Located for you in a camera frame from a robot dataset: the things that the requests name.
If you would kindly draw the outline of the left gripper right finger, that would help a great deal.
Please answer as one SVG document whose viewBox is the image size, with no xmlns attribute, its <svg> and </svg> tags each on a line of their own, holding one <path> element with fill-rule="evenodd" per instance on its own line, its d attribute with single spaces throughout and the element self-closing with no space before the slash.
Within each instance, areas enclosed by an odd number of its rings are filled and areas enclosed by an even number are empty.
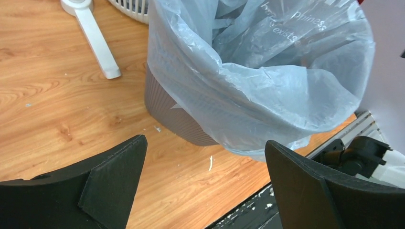
<svg viewBox="0 0 405 229">
<path fill-rule="evenodd" d="M 283 228 L 404 228 L 404 189 L 349 176 L 274 140 L 265 157 Z"/>
</svg>

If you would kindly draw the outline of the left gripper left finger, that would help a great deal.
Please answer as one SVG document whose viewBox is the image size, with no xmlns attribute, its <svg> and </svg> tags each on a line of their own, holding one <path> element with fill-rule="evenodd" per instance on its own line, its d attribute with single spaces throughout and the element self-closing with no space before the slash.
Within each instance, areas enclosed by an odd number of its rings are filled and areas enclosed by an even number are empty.
<svg viewBox="0 0 405 229">
<path fill-rule="evenodd" d="M 3 229 L 124 229 L 139 185 L 147 139 L 119 145 L 30 180 L 0 184 Z"/>
</svg>

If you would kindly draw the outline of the grey mesh trash bin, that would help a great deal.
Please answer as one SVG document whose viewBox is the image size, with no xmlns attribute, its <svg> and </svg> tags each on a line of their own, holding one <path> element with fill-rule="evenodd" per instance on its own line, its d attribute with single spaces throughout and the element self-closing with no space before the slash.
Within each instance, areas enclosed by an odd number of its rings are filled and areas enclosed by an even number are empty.
<svg viewBox="0 0 405 229">
<path fill-rule="evenodd" d="M 164 90 L 151 73 L 148 65 L 146 65 L 145 79 L 145 107 L 156 121 L 196 146 L 218 145 Z"/>
</svg>

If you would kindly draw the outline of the light blue plastic bag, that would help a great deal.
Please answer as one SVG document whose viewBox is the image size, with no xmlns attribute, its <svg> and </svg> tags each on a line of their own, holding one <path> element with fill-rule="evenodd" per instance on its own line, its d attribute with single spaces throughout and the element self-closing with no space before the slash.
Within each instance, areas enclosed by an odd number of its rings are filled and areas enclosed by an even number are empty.
<svg viewBox="0 0 405 229">
<path fill-rule="evenodd" d="M 375 53 L 356 0 L 152 0 L 147 65 L 219 145 L 264 161 L 358 108 Z"/>
</svg>

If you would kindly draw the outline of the white slotted laundry basket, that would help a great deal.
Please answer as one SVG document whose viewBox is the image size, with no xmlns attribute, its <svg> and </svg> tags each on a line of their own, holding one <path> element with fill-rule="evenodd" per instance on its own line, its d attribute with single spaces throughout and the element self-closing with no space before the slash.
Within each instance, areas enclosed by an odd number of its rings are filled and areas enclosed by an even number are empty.
<svg viewBox="0 0 405 229">
<path fill-rule="evenodd" d="M 144 23 L 149 24 L 148 17 L 148 0 L 108 0 L 111 5 L 118 9 L 126 16 Z"/>
</svg>

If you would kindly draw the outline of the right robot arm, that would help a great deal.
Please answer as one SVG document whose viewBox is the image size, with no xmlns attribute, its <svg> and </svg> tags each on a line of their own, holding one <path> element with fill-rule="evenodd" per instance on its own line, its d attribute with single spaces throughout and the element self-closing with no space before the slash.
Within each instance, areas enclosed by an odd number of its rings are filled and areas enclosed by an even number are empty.
<svg viewBox="0 0 405 229">
<path fill-rule="evenodd" d="M 368 136 L 357 136 L 347 146 L 333 140 L 312 159 L 352 177 L 405 188 L 405 155 Z"/>
</svg>

